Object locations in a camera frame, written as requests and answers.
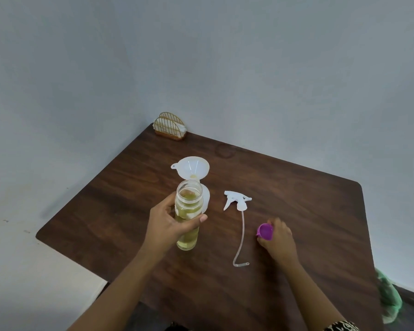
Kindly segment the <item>person's left hand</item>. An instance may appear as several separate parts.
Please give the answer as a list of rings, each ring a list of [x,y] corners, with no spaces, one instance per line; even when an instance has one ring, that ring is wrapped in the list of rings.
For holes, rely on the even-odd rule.
[[[141,247],[141,250],[150,256],[163,257],[180,238],[179,223],[170,215],[176,194],[173,192],[168,195],[150,210],[147,231]]]

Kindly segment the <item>person's right hand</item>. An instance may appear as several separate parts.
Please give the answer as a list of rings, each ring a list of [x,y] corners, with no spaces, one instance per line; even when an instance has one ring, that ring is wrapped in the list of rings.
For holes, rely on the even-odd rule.
[[[285,271],[299,263],[292,232],[280,218],[268,220],[273,228],[272,249],[265,249],[279,267]]]

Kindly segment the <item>purple bottle cap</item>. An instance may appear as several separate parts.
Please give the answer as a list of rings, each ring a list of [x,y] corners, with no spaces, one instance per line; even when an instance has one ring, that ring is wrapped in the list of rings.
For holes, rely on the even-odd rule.
[[[274,228],[270,223],[261,224],[256,231],[256,236],[258,238],[271,241],[273,237]]]

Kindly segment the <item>clear bottle with yellow liquid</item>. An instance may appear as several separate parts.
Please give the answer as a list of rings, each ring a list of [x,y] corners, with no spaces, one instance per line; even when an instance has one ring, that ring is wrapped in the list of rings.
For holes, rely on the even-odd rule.
[[[175,216],[179,222],[187,222],[202,213],[204,205],[203,189],[196,180],[184,180],[177,188],[175,197]],[[199,228],[182,235],[177,241],[177,247],[183,251],[193,249],[197,243]]]

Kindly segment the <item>person's right forearm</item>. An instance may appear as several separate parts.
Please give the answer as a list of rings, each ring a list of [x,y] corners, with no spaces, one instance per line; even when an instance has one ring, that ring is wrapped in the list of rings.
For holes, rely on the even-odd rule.
[[[298,259],[282,266],[308,331],[324,331],[345,318],[314,282]]]

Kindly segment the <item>person's left forearm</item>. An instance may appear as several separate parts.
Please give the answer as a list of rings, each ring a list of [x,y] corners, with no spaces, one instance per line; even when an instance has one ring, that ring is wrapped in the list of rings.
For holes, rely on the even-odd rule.
[[[123,331],[151,273],[170,247],[144,244],[133,260],[67,331]]]

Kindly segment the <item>white plastic bottle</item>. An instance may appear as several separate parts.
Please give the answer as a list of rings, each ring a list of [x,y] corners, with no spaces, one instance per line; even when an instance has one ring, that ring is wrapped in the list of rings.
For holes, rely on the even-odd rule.
[[[201,213],[204,214],[207,211],[209,201],[210,201],[210,190],[204,184],[201,183],[202,187],[202,197],[203,197],[203,206],[201,208]]]

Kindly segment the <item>white spray trigger with tube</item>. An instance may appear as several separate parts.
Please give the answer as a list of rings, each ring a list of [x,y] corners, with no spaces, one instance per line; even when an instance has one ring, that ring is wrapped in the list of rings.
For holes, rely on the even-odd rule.
[[[245,219],[244,219],[244,212],[248,209],[247,201],[251,201],[252,198],[235,191],[224,191],[224,194],[226,195],[226,205],[224,206],[224,211],[229,208],[229,206],[236,202],[237,204],[237,211],[241,213],[241,222],[242,222],[242,232],[241,232],[241,240],[240,245],[237,250],[237,253],[233,259],[233,266],[234,267],[246,267],[249,266],[249,262],[244,263],[237,263],[237,259],[241,253],[243,242],[244,242],[244,236],[245,236]]]

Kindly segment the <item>white plastic funnel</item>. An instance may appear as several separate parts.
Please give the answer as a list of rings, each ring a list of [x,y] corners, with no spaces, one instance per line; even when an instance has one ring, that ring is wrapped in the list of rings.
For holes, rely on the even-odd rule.
[[[183,180],[193,180],[197,182],[200,182],[205,178],[210,171],[208,161],[197,156],[182,158],[177,163],[172,164],[170,168],[175,170],[178,176]]]

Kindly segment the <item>white paper napkins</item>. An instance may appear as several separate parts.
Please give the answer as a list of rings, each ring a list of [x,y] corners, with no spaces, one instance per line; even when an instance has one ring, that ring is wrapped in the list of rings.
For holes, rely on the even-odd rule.
[[[155,131],[172,134],[176,137],[182,137],[187,132],[187,129],[184,125],[167,118],[156,119],[153,124],[153,128]]]

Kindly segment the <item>black and white patterned sleeve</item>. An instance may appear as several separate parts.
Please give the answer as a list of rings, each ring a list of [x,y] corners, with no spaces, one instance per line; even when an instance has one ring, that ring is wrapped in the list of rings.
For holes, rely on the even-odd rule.
[[[360,331],[359,328],[352,322],[347,320],[332,323],[323,331]]]

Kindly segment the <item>green plastic bag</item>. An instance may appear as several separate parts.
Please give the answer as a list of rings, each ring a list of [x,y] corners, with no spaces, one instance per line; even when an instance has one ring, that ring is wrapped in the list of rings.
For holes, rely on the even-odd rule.
[[[393,323],[402,308],[403,300],[391,280],[375,268],[377,288],[380,296],[383,324]]]

